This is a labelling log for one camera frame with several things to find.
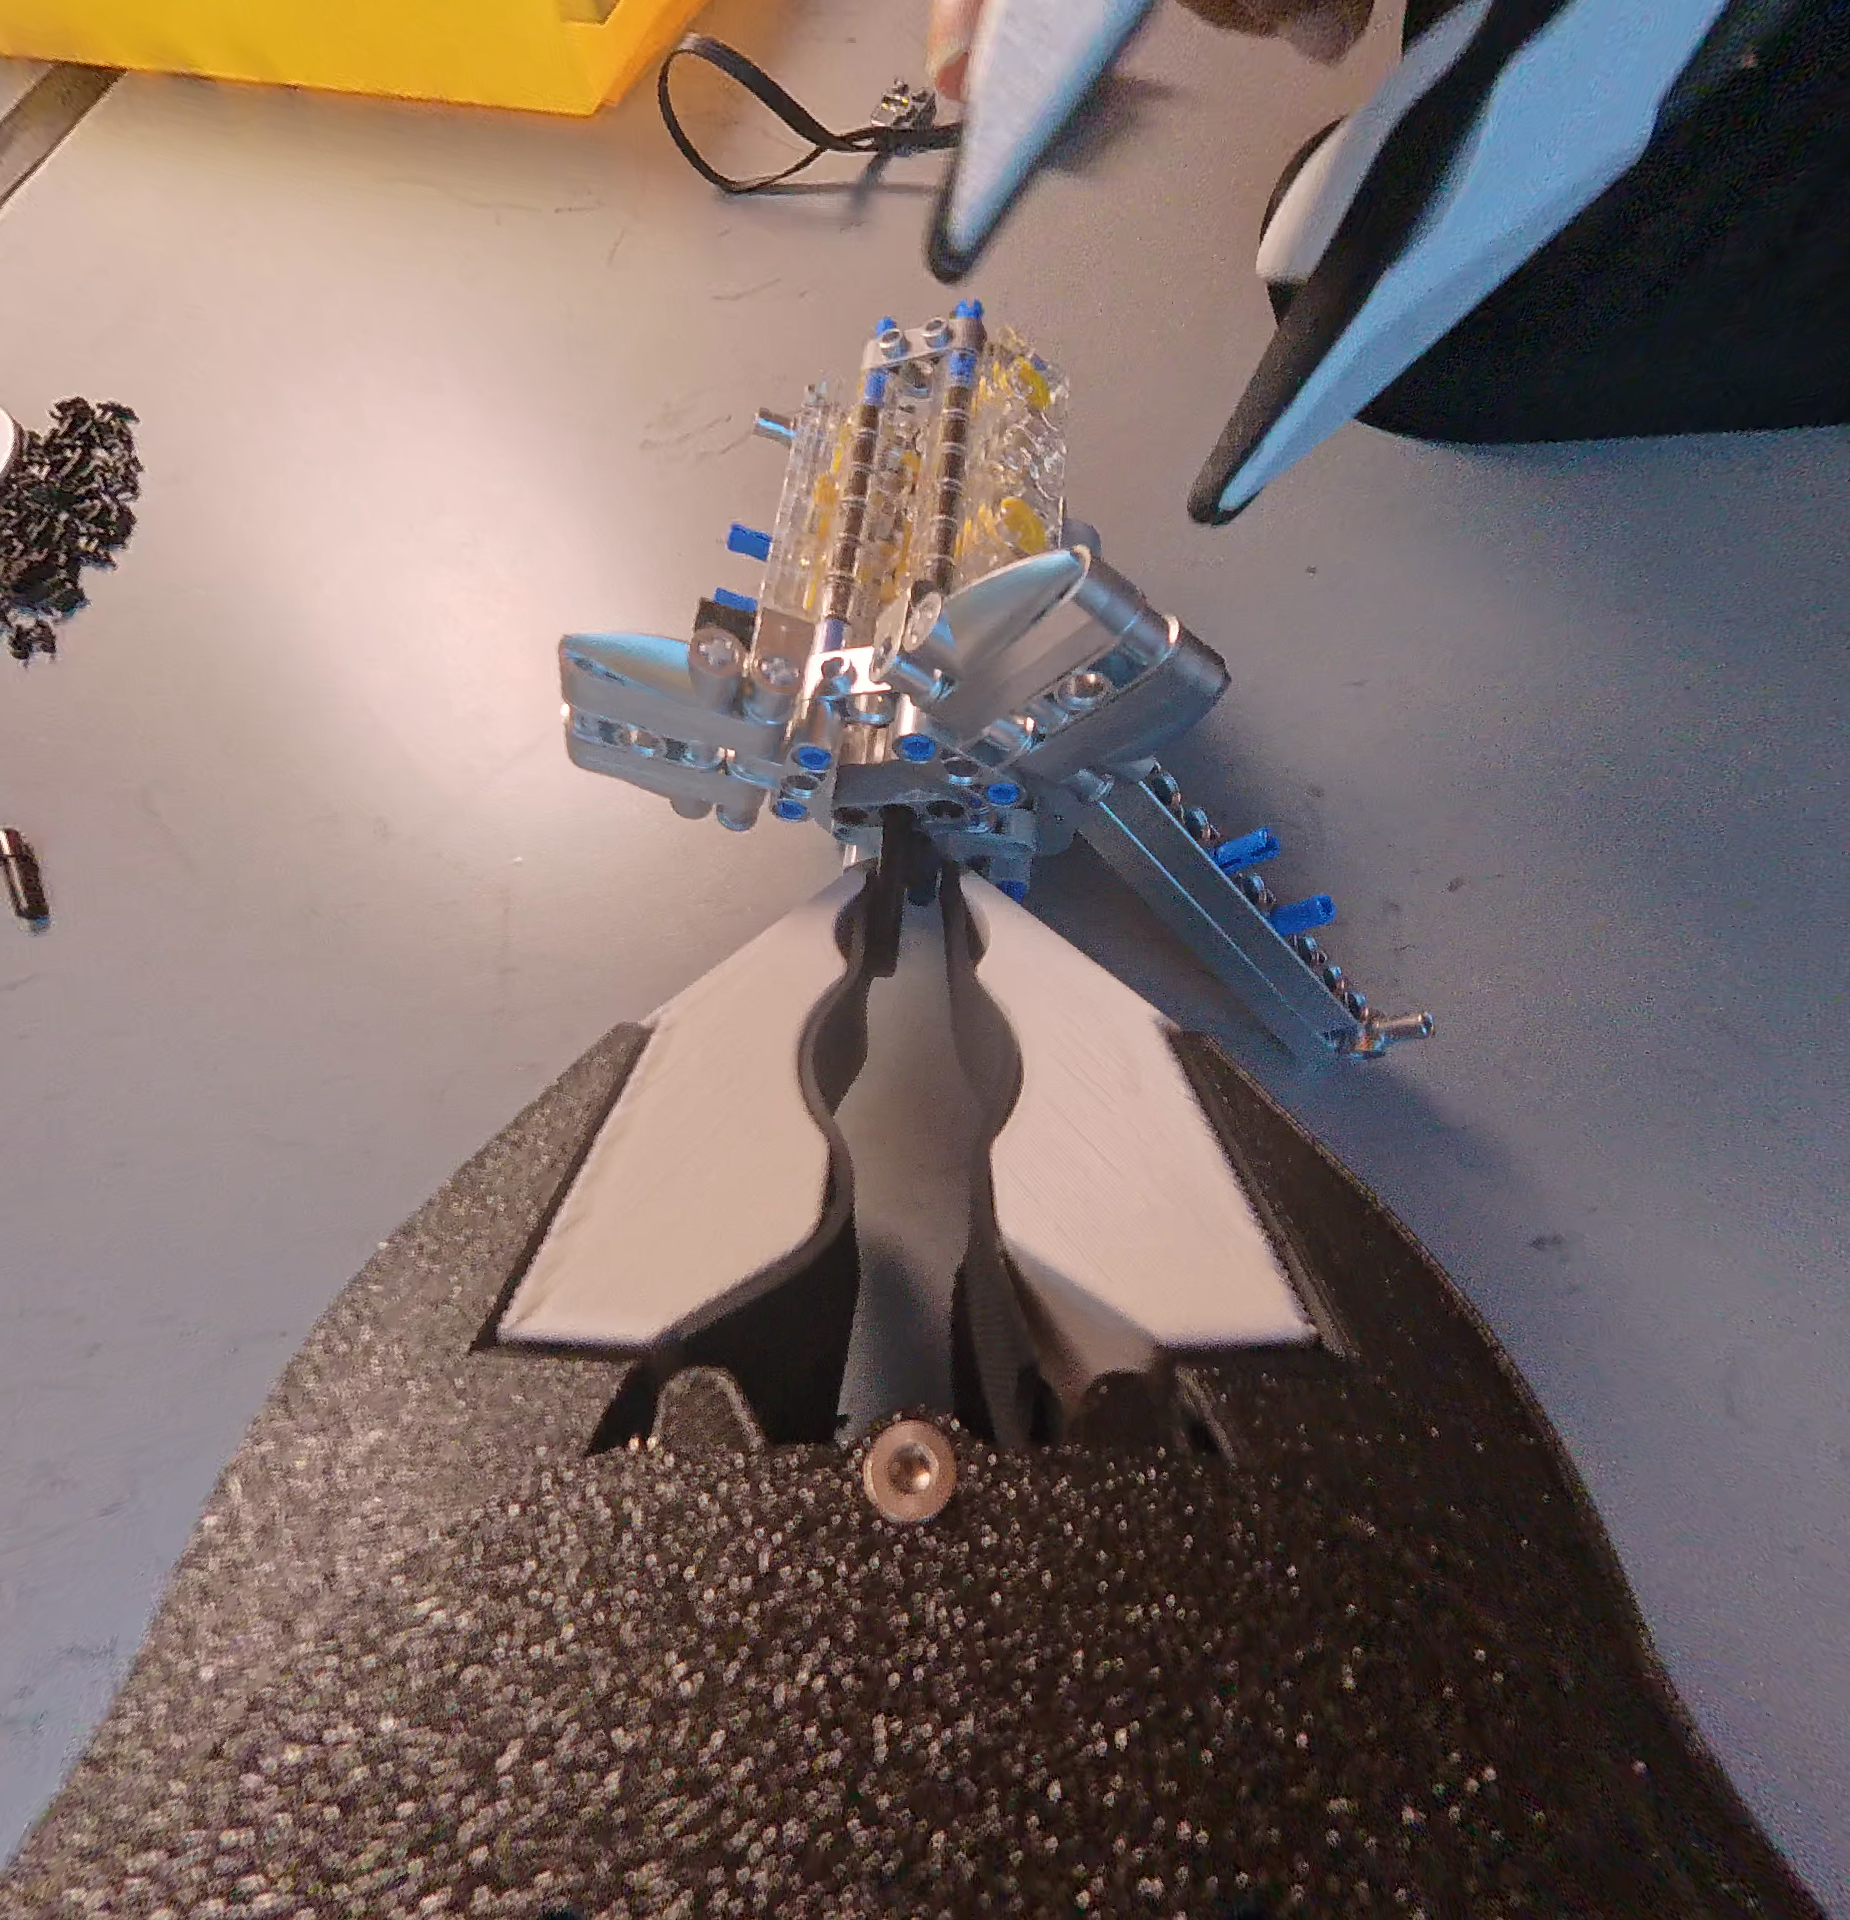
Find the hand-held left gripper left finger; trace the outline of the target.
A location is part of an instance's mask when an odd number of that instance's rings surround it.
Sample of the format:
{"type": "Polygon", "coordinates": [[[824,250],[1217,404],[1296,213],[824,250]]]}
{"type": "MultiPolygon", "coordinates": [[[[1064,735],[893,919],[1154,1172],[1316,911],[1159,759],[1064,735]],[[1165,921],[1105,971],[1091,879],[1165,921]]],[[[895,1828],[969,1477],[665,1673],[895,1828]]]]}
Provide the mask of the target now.
{"type": "Polygon", "coordinates": [[[508,1302],[508,1345],[835,1406],[860,1302],[838,1127],[868,1054],[865,872],[665,1001],[508,1302]]]}

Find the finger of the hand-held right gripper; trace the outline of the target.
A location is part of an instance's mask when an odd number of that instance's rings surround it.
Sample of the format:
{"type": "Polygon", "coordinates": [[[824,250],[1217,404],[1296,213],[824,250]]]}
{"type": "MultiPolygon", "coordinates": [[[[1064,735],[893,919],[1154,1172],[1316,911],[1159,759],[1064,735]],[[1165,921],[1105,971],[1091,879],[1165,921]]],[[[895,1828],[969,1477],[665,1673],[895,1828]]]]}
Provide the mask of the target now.
{"type": "Polygon", "coordinates": [[[944,285],[969,276],[1037,167],[1110,72],[1154,3],[985,5],[961,136],[928,231],[944,285]]]}
{"type": "Polygon", "coordinates": [[[1224,524],[1645,153],[1716,3],[1483,5],[1380,145],[1189,493],[1224,524]]]}

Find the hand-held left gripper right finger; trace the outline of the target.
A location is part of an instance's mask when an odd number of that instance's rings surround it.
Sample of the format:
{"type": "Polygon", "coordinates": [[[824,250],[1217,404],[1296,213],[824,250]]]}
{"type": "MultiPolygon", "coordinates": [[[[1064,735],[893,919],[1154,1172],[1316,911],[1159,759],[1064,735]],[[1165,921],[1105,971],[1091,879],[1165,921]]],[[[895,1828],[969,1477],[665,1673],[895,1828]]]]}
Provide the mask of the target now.
{"type": "Polygon", "coordinates": [[[980,1115],[965,1417],[1076,1417],[1110,1374],[1319,1342],[1151,1000],[991,885],[949,890],[949,994],[980,1115]]]}

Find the toy brick engine model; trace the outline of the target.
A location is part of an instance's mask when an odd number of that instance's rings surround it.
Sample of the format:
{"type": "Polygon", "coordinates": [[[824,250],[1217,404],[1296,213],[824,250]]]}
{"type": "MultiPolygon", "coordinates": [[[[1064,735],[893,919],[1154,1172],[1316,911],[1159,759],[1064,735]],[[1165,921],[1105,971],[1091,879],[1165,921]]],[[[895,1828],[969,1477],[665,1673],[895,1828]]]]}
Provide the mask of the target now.
{"type": "Polygon", "coordinates": [[[787,454],[772,529],[728,535],[755,594],[717,590],[684,638],[560,640],[571,759],[686,820],[810,824],[851,862],[905,814],[1016,899],[1082,834],[1293,1054],[1426,1037],[1326,954],[1329,897],[1270,887],[1276,832],[1224,832],[1163,768],[1230,670],[1067,513],[1067,399],[980,299],[880,324],[858,372],[753,422],[787,454]]]}

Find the grey desk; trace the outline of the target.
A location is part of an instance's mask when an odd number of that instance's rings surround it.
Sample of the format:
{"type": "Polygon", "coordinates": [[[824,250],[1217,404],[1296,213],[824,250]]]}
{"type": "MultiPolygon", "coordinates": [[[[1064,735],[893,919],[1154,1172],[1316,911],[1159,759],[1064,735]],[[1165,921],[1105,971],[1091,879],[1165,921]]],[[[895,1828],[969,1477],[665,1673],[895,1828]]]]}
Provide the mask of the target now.
{"type": "MultiPolygon", "coordinates": [[[[1222,1030],[1468,1286],[1760,1818],[1850,1915],[1850,436],[1333,438],[1186,493],[1297,143],[1392,64],[1181,11],[980,296],[1118,563],[1232,658],[1176,755],[1430,1043],[1304,1072],[1079,853],[1033,907],[1222,1030]]],[[[577,775],[556,638],[745,585],[751,438],[928,313],[931,161],[724,202],[599,120],[121,77],[0,211],[0,404],[142,417],[140,530],[0,654],[0,1862],[334,1292],[830,872],[577,775]]]]}

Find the large yellow plastic bin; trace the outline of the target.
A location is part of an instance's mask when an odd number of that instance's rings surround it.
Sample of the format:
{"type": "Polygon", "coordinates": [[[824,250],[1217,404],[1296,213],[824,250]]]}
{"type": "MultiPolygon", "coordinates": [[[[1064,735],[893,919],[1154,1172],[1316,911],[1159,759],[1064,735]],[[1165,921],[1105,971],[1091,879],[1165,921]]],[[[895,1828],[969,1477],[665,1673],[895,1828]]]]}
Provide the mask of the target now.
{"type": "Polygon", "coordinates": [[[0,3],[0,56],[589,116],[701,3],[0,3]]]}

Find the pile of black pins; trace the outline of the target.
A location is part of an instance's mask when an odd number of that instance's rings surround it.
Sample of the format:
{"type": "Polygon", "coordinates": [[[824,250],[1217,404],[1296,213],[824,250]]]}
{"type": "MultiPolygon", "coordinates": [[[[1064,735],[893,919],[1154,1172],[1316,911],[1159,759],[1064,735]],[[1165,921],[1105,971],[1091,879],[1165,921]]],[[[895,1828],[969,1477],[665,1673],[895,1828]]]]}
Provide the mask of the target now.
{"type": "Polygon", "coordinates": [[[136,529],[140,414],[121,400],[67,397],[44,431],[17,426],[0,475],[0,646],[27,664],[56,656],[62,626],[88,604],[136,529]]]}

